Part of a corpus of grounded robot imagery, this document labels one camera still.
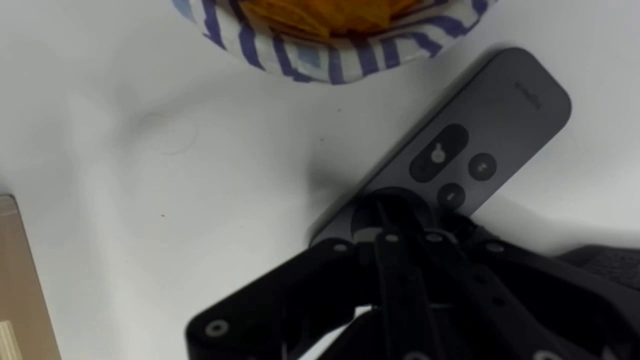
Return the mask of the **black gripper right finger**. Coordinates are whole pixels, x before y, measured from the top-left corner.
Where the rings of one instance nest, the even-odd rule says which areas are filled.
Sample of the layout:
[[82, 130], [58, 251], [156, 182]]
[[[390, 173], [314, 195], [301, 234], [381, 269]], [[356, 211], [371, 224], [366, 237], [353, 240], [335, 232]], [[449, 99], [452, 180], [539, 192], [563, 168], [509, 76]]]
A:
[[356, 203], [388, 360], [640, 360], [636, 288], [515, 246], [411, 192]]

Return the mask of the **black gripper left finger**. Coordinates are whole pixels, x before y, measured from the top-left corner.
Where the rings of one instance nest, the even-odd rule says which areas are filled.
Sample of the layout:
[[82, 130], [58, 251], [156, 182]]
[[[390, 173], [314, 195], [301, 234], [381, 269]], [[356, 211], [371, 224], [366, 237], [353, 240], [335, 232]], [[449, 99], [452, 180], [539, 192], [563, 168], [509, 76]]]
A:
[[324, 240], [197, 315], [188, 360], [301, 360], [328, 332], [344, 332], [316, 360], [384, 360], [375, 248]]

